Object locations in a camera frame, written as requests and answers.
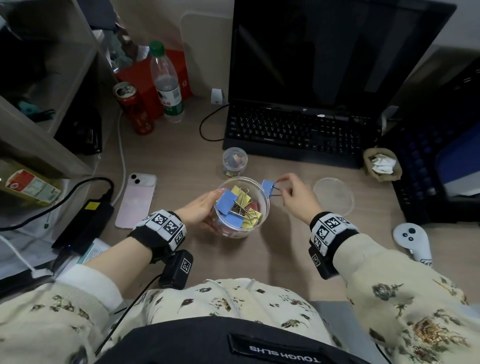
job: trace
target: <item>black monitor screen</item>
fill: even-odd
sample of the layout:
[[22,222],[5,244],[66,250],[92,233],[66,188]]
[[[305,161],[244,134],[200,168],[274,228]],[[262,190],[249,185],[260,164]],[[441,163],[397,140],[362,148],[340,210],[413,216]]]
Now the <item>black monitor screen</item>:
[[415,0],[237,0],[229,100],[376,116],[455,8]]

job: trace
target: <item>water bottle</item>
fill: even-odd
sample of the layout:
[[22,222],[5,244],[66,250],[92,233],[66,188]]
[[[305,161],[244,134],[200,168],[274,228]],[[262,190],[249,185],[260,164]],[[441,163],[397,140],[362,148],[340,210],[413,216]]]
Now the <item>water bottle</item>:
[[154,40],[150,43],[150,71],[163,111],[169,122],[179,122],[185,112],[181,101],[179,79],[172,61],[165,54],[162,42]]

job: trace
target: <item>desk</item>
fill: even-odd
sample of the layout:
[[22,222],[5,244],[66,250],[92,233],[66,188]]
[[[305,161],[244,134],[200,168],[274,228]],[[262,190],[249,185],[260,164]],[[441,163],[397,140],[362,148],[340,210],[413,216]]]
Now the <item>desk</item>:
[[[209,100],[186,100],[185,119],[177,124],[158,121],[155,131],[136,135],[130,122],[121,120],[121,135],[127,175],[133,172],[157,176],[156,192],[150,211],[175,210],[200,194],[216,189],[227,177],[221,171],[222,143],[204,141],[199,133],[200,121],[217,106]],[[204,135],[223,137],[227,108],[204,123]],[[378,183],[361,170],[249,155],[245,176],[257,181],[276,180],[287,172],[298,174],[312,186],[319,178],[337,177],[355,195],[355,208],[348,219],[389,249],[403,250],[392,240],[392,229],[404,218],[390,183]],[[112,132],[96,175],[110,177],[121,185],[121,163],[116,131]],[[102,190],[92,185],[91,193]],[[309,300],[345,300],[345,286],[340,277],[322,280],[308,255],[309,228],[288,214],[281,197],[272,197],[267,221],[244,240],[216,237],[201,230],[189,230],[182,248],[193,254],[194,264],[188,285],[207,278],[255,278],[263,283],[291,289]],[[113,245],[128,231],[115,228],[115,216],[101,239]],[[430,237],[435,269],[455,281],[470,302],[480,302],[476,282],[480,277],[480,229],[474,224],[438,225],[426,229]],[[163,264],[149,266],[127,292],[134,298]]]

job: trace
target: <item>person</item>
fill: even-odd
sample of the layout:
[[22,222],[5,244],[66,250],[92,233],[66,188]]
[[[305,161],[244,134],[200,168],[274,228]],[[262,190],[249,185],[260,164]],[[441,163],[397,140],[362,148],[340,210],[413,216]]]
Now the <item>person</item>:
[[[322,262],[331,258],[361,327],[392,363],[478,362],[480,320],[462,309],[467,299],[451,280],[323,211],[295,174],[280,181],[291,185],[281,189],[285,208],[312,230],[313,255]],[[174,212],[149,215],[106,252],[54,283],[3,303],[0,362],[364,363],[335,347],[305,299],[254,279],[208,279],[181,291],[149,290],[96,356],[109,315],[140,272],[176,249],[185,227],[202,224],[215,231],[208,216],[222,193],[212,191]],[[320,247],[316,236],[322,238]]]

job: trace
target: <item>bottle label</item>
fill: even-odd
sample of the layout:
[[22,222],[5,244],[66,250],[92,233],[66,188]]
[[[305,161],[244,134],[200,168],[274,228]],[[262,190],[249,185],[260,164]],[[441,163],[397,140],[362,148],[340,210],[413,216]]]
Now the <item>bottle label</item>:
[[183,104],[181,101],[180,85],[172,91],[162,91],[156,89],[158,97],[163,105],[163,111],[166,115],[178,115],[183,111]]
[[7,179],[5,187],[49,204],[55,201],[61,192],[27,170],[18,170],[12,174]]

